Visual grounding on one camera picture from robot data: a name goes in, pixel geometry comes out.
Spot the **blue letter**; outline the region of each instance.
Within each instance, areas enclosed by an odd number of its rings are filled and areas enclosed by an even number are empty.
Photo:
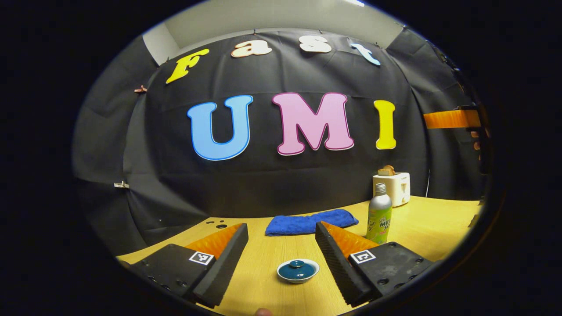
[[[248,105],[252,96],[234,96],[224,101],[224,106],[232,112],[232,139],[226,143],[217,143],[212,137],[211,113],[216,110],[216,103],[207,102],[195,105],[187,116],[191,119],[191,139],[193,149],[207,160],[226,160],[238,156],[250,142],[250,122]]]
[[[365,59],[371,62],[372,64],[380,66],[380,62],[371,56],[372,52],[366,49],[365,47],[363,47],[363,45],[351,44],[351,47],[357,48],[357,50],[361,53],[361,55],[363,55],[363,57],[365,57]]]

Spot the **table surface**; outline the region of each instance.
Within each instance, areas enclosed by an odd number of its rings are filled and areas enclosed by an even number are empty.
[[[359,220],[359,224],[345,228],[347,231],[365,236],[368,204],[365,201],[342,207]],[[478,204],[412,196],[407,204],[393,208],[388,241],[398,242],[431,261],[443,259],[469,231],[468,225],[480,211]],[[169,243],[185,246],[214,233],[220,230],[216,228],[219,224],[247,223],[248,244],[221,304],[213,311],[253,315],[258,308],[268,308],[274,315],[339,315],[352,310],[343,300],[314,234],[268,237],[265,228],[271,220],[211,217],[174,237],[117,258],[133,264]],[[296,258],[316,261],[320,272],[300,285],[280,281],[277,266]]]

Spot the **teal bowl lid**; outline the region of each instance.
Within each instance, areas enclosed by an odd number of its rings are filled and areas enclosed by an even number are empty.
[[[279,269],[279,275],[287,279],[305,279],[314,274],[314,267],[301,260],[293,260]]]

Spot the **pink letter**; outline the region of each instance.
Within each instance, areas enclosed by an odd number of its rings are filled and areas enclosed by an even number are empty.
[[[283,143],[277,147],[277,152],[281,155],[298,155],[305,150],[305,144],[298,140],[297,128],[313,150],[320,148],[326,126],[328,139],[324,146],[327,149],[345,150],[353,147],[353,139],[347,128],[345,95],[326,93],[317,113],[312,111],[298,93],[280,93],[272,101],[281,109]]]

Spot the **green bottle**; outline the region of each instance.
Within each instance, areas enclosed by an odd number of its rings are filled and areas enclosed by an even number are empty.
[[[367,239],[379,245],[387,242],[391,214],[392,200],[386,194],[386,185],[377,183],[375,184],[375,196],[369,203]]]

